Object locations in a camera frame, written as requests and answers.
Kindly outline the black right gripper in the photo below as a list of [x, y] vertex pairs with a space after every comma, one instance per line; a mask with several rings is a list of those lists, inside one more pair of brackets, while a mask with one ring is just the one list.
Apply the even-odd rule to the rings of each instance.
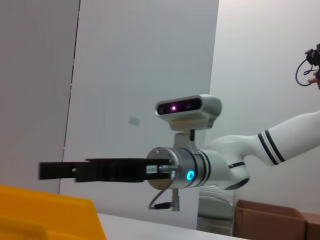
[[169, 173], [159, 172], [168, 159], [91, 158], [84, 162], [40, 162], [39, 180], [75, 179], [85, 182], [142, 183], [169, 179]]

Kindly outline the bare operator hand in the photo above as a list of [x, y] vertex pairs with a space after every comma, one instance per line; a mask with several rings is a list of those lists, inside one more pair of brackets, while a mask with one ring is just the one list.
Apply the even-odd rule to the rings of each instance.
[[320, 90], [320, 71], [316, 71], [313, 73], [313, 77], [307, 80], [309, 84], [317, 84], [318, 89]]

